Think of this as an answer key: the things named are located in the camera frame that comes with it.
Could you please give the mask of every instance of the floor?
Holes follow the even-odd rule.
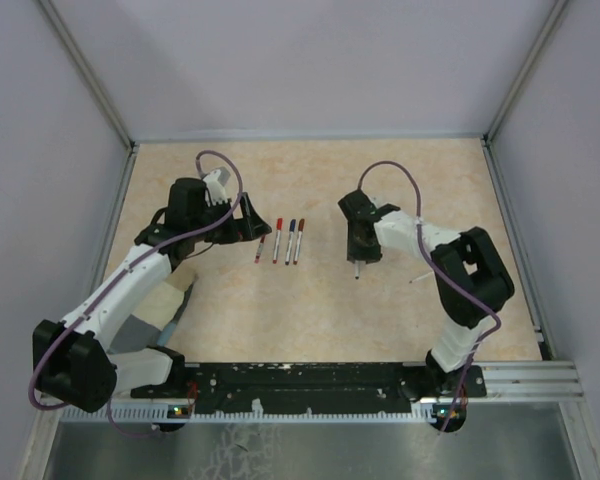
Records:
[[[146,425],[124,425],[145,431]],[[556,405],[475,405],[458,433],[425,424],[194,424],[129,440],[61,423],[45,480],[577,479]]]
[[[417,361],[443,327],[444,311],[427,266],[385,250],[383,260],[354,279],[346,261],[346,222],[337,201],[356,188],[372,162],[391,159],[415,176],[423,216],[439,226],[485,228],[514,279],[516,295],[503,327],[478,351],[479,360],[539,360],[540,353],[500,210],[478,139],[399,139],[147,144],[140,147],[110,257],[111,271],[153,213],[166,205],[179,177],[195,176],[203,149],[238,166],[256,211],[275,227],[284,218],[284,252],[291,218],[306,227],[297,266],[272,263],[268,237],[215,246],[187,261],[195,269],[191,302],[168,346],[188,361]],[[206,171],[220,165],[204,157]],[[414,193],[396,169],[365,181],[370,196],[414,213]],[[235,195],[235,181],[228,191]]]

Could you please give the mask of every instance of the wooden table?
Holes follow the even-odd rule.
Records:
[[[503,327],[478,352],[479,360],[538,360],[540,354],[511,248],[478,139],[227,142],[149,144],[140,147],[110,256],[124,258],[133,238],[167,202],[178,177],[196,176],[203,149],[228,155],[238,166],[257,212],[275,228],[305,218],[297,266],[274,265],[273,236],[254,264],[257,242],[215,246],[194,265],[191,302],[169,347],[189,361],[417,361],[443,326],[433,276],[424,262],[385,250],[355,280],[346,261],[346,222],[337,201],[354,190],[372,162],[406,166],[423,196],[423,217],[440,226],[485,228],[494,240],[516,295]],[[220,161],[204,157],[206,171]],[[235,179],[228,191],[235,196]],[[370,196],[414,213],[414,192],[402,173],[381,167],[367,177]]]

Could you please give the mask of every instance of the metal frame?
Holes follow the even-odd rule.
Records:
[[[64,20],[59,14],[52,0],[34,0],[39,5],[43,15],[49,22],[52,30],[64,46],[71,61],[83,79],[86,87],[92,93],[94,101],[101,109],[103,115],[117,132],[121,142],[129,149],[130,155],[124,167],[118,196],[109,215],[109,227],[105,237],[102,239],[102,249],[96,266],[93,269],[90,290],[93,290],[101,281],[107,264],[109,251],[113,243],[113,237],[117,222],[122,210],[124,197],[129,185],[133,170],[137,148],[130,137],[128,130],[119,112],[111,102],[106,89],[100,84],[93,68],[76,44],[73,36],[67,28]],[[493,152],[493,142],[497,138],[504,122],[509,116],[517,99],[523,94],[530,76],[537,67],[542,53],[550,44],[553,35],[558,29],[560,22],[565,17],[569,0],[555,0],[554,6],[545,21],[538,37],[536,38],[529,54],[513,81],[509,93],[498,109],[488,131],[482,140],[483,151],[487,166],[494,185],[495,193],[504,219],[507,234],[511,241],[514,258],[520,271],[522,287],[527,303],[531,310],[531,317],[537,332],[537,338],[541,346],[547,343],[555,345],[552,335],[546,325],[546,315],[542,302],[536,292],[536,281],[534,280],[532,267],[526,255],[526,248],[520,235],[520,229],[511,207],[511,202],[506,189],[506,182],[497,156]],[[574,458],[582,478],[600,479],[600,444],[594,432],[593,423],[590,418],[587,404],[584,399],[575,366],[569,361],[542,361],[542,362],[486,362],[478,363],[483,368],[484,379],[487,387],[487,397],[483,399],[472,399],[472,402],[480,403],[558,403],[562,411],[565,434],[567,435]],[[114,419],[131,422],[146,423],[160,418],[161,422],[182,422],[181,419],[167,419],[167,410],[173,404],[182,403],[183,399],[164,400],[132,400],[119,399],[114,401]],[[446,398],[423,399],[416,405],[415,413],[385,415],[381,420],[386,422],[423,422],[430,421],[431,407],[434,403],[448,402]],[[213,417],[194,415],[187,421],[190,422],[285,422],[296,420],[281,416],[253,415],[217,415]],[[306,418],[305,421],[319,422],[364,422],[363,416],[351,418],[350,416],[321,416],[321,418]],[[59,412],[39,412],[26,455],[23,459],[20,475],[18,478],[40,479],[51,451],[51,445],[56,432],[58,422],[102,422],[107,421],[103,412],[93,415],[85,414],[73,407]]]

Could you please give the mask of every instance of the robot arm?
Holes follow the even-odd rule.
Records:
[[[361,264],[381,260],[383,247],[403,250],[422,259],[417,233],[420,224],[424,250],[463,290],[495,312],[513,296],[511,277],[485,230],[474,227],[457,232],[427,224],[395,205],[376,205],[360,189],[343,197],[338,205],[347,219],[347,260],[356,265],[356,276]],[[469,272],[469,265],[475,266],[475,271]],[[489,319],[438,274],[436,283],[447,319],[440,339],[427,356],[427,364],[446,375],[465,364]]]
[[[36,327],[33,333],[34,368],[58,337],[74,327],[43,366],[36,389],[87,412],[95,412],[114,393],[163,384],[177,374],[174,367],[176,364],[183,366],[184,357],[164,347],[148,347],[117,355],[107,352],[129,315],[193,253],[196,243],[229,244],[271,233],[271,227],[255,212],[248,194],[243,193],[240,199],[242,218],[229,217],[215,229],[153,251],[166,240],[209,226],[226,215],[230,209],[224,189],[228,177],[228,171],[220,168],[203,180],[176,180],[167,207],[156,212],[151,224],[140,232],[135,239],[136,245],[112,275],[60,322],[44,320]],[[93,303],[97,303],[97,307],[85,319],[85,308]]]

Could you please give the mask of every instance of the red marker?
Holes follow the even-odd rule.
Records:
[[[276,225],[276,243],[273,246],[273,263],[278,263],[278,252],[280,251],[280,235],[282,235],[282,218],[278,219]]]
[[[296,253],[293,256],[293,264],[298,264],[298,257],[300,256],[300,243],[302,242],[302,232],[304,231],[304,218],[300,219],[300,225],[298,226],[298,242],[296,243]]]
[[[263,235],[262,238],[260,239],[260,244],[258,245],[258,251],[256,252],[255,263],[258,263],[260,261],[260,255],[262,255],[262,250],[264,249],[264,239],[266,237],[267,237],[266,235]]]

